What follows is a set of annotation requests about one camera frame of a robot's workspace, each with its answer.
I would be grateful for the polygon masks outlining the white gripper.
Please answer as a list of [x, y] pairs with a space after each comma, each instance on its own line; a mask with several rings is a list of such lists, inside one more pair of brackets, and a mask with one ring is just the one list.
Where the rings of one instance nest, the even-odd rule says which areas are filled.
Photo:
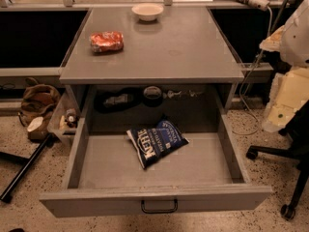
[[[270, 36], [262, 40], [259, 48], [268, 52], [279, 52], [283, 30], [283, 26], [276, 29]], [[262, 129], [268, 132], [284, 129], [308, 101], [308, 69], [292, 67], [285, 74], [277, 73], [272, 80]]]

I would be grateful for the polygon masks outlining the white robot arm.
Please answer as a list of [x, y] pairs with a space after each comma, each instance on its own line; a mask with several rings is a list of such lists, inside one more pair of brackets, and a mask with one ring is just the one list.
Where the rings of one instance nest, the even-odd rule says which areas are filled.
[[278, 51], [291, 65], [285, 74], [272, 80], [262, 128], [284, 129], [299, 109], [309, 101], [309, 0], [303, 0], [285, 25], [260, 43], [266, 51]]

